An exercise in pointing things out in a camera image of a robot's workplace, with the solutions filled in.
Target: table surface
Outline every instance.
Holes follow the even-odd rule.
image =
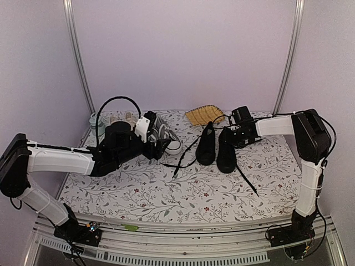
[[[188,147],[203,130],[193,127],[185,111],[157,111]],[[266,116],[264,112],[252,113]],[[111,116],[125,120],[125,112],[103,112],[106,124]],[[216,148],[218,135],[216,131]],[[90,133],[84,146],[95,146]],[[195,147],[187,152],[182,165],[195,158]],[[249,221],[291,214],[301,184],[301,170],[283,136],[270,136],[236,150],[237,163],[256,187],[253,193],[241,175],[221,173],[214,162],[173,169],[157,160],[139,156],[105,176],[70,174],[60,200],[75,212],[108,218],[164,223],[214,223]],[[181,154],[165,154],[160,160],[177,164]]]

